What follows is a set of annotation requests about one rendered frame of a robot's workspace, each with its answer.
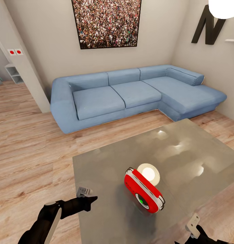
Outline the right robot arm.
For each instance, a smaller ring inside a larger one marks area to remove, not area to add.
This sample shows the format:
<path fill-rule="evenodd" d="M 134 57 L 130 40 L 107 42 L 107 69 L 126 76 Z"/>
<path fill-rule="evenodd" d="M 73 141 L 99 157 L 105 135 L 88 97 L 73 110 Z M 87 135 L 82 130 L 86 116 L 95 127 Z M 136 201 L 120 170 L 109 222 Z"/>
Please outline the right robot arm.
<path fill-rule="evenodd" d="M 184 244 L 233 244 L 222 240 L 213 240 L 207 236 L 203 228 L 198 225 L 200 216 L 194 213 L 185 225 L 185 229 L 191 232 L 189 239 Z M 175 241 L 175 244 L 179 244 Z"/>

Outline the radio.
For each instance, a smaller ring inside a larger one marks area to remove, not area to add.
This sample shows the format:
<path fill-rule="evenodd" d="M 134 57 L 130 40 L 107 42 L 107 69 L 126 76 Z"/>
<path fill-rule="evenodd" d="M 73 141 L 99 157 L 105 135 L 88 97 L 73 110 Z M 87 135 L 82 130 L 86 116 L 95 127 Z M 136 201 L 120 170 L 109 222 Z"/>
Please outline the radio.
<path fill-rule="evenodd" d="M 136 169 L 127 169 L 124 183 L 148 212 L 163 210 L 165 201 L 161 192 Z"/>

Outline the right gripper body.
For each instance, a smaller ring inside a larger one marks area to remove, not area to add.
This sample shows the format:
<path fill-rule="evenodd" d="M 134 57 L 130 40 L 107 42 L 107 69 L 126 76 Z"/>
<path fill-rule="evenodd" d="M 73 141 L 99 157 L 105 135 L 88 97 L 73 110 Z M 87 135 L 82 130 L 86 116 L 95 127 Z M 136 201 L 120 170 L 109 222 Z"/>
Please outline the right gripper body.
<path fill-rule="evenodd" d="M 203 228 L 200 225 L 196 226 L 196 228 L 200 232 L 200 236 L 198 237 L 198 239 L 191 238 L 190 236 L 184 244 L 207 244 L 210 238 L 207 236 L 207 234 L 204 232 Z"/>

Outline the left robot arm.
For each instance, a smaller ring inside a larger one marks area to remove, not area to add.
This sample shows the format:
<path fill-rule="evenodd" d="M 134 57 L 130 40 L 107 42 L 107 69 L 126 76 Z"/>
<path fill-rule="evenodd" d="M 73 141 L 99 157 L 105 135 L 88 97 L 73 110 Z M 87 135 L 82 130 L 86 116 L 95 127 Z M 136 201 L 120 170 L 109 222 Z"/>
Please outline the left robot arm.
<path fill-rule="evenodd" d="M 90 211 L 91 203 L 98 199 L 86 197 L 93 191 L 86 187 L 79 187 L 76 197 L 68 201 L 52 201 L 44 204 L 37 221 L 20 238 L 18 244 L 49 244 L 60 219 L 64 219 L 82 210 Z"/>

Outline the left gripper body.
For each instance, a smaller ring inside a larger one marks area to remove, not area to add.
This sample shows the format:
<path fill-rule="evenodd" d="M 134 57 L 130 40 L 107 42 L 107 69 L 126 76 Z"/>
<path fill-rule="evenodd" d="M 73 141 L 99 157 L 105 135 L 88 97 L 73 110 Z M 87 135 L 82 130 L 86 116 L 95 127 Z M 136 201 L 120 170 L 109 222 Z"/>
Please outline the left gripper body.
<path fill-rule="evenodd" d="M 80 212 L 82 210 L 85 211 L 90 211 L 91 210 L 91 198 L 90 197 L 80 197 L 80 198 L 74 198 L 74 199 L 70 199 L 72 201 L 73 204 L 73 212 L 71 215 Z"/>

